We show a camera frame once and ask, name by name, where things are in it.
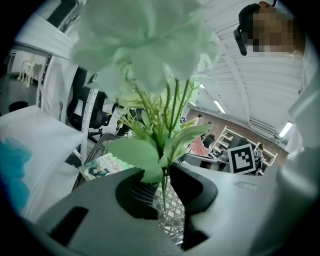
white flower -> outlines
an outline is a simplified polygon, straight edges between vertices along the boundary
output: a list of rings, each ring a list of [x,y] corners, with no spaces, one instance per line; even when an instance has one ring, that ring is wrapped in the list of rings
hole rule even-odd
[[[195,0],[89,0],[78,33],[71,57],[80,67],[99,72],[96,88],[108,96],[119,93],[125,70],[140,91],[161,93],[166,66],[183,81],[201,57],[217,58],[212,31]]]

ceiling light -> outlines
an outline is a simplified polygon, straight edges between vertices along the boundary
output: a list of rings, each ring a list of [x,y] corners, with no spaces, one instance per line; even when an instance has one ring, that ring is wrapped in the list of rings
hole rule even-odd
[[[214,103],[217,105],[217,107],[220,109],[220,111],[222,112],[222,113],[226,113],[226,111],[222,108],[222,106],[219,104],[219,102],[217,101],[217,100],[214,100]]]
[[[283,138],[291,129],[294,124],[292,122],[287,122],[283,130],[280,132],[279,137]]]

headphones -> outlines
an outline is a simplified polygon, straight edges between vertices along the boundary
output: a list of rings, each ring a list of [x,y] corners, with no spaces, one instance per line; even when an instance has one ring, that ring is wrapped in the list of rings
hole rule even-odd
[[[277,4],[277,0],[274,0],[273,1],[273,4],[272,4],[272,7],[275,7]],[[245,40],[243,34],[241,33],[241,28],[240,28],[240,25],[237,27],[237,29],[235,31],[233,31],[233,36],[234,36],[234,39],[236,41],[236,43],[238,44],[238,47],[239,47],[239,50],[240,50],[240,53],[243,55],[243,56],[246,56],[247,55],[247,40]]]

white ceiling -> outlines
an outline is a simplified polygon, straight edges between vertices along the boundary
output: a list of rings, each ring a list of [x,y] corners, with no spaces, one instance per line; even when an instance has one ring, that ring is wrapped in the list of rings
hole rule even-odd
[[[274,127],[277,133],[290,121],[288,109],[298,98],[303,61],[288,56],[264,56],[248,51],[242,56],[233,31],[238,14],[254,0],[199,0],[206,5],[205,20],[219,38],[220,56],[211,70],[201,72],[205,88],[199,91],[199,110],[249,127],[256,119]],[[226,111],[222,115],[213,100]]]

